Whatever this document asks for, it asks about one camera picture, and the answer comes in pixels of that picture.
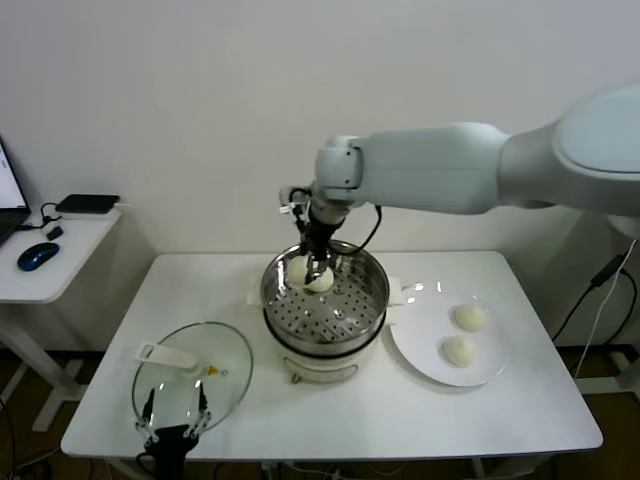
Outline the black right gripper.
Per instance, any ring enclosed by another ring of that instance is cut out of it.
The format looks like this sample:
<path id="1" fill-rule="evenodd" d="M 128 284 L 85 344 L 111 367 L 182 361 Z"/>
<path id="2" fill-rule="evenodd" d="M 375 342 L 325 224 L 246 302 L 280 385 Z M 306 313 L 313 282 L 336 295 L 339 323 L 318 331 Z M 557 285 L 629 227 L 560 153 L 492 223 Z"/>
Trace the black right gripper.
<path id="1" fill-rule="evenodd" d="M 327 289 L 328 271 L 323 261 L 314 258 L 313 253 L 327 253 L 329 242 L 334 233 L 334 225 L 318 220 L 313 212 L 307 215 L 302 235 L 303 265 L 307 269 L 308 289 Z"/>

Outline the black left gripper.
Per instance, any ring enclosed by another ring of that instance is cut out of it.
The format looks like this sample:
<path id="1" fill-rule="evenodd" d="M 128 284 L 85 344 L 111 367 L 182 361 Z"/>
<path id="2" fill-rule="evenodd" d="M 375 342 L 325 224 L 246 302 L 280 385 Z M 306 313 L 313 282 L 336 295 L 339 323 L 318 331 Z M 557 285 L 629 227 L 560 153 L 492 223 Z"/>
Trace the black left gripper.
<path id="1" fill-rule="evenodd" d="M 208 427 L 211 413 L 202 381 L 196 382 L 197 416 L 189 427 L 186 424 L 163 427 L 153 431 L 151 420 L 155 389 L 152 388 L 135 423 L 136 431 L 144 440 L 144 449 L 150 455 L 186 455 L 198 444 L 198 438 Z"/>

